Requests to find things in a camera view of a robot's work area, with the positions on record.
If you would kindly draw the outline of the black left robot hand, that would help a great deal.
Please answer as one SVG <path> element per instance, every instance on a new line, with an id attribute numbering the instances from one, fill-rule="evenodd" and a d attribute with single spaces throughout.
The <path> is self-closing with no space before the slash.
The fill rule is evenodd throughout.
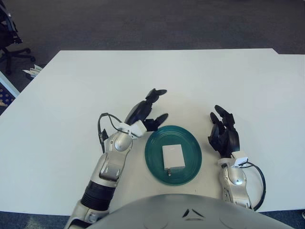
<path id="1" fill-rule="evenodd" d="M 132 125 L 137 121 L 142 121 L 146 130 L 148 132 L 158 130 L 158 127 L 168 118 L 169 114 L 165 113 L 156 119 L 148 119 L 148 115 L 152 111 L 152 105 L 155 103 L 159 97 L 167 92 L 166 89 L 156 90 L 153 88 L 148 95 L 146 96 L 145 100 L 137 103 L 132 110 L 128 113 L 125 123 L 128 125 Z"/>

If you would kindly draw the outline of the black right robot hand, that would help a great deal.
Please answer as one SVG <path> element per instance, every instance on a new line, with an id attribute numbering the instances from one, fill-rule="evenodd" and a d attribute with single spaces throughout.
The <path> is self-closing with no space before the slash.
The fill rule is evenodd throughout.
<path id="1" fill-rule="evenodd" d="M 228 113 L 219 105 L 215 105 L 214 108 L 222 121 L 218 119 L 215 113 L 210 113 L 213 127 L 211 134 L 208 136 L 208 142 L 220 154 L 221 158 L 230 158 L 233 152 L 240 150 L 239 135 L 234 127 L 234 117 L 233 114 Z"/>

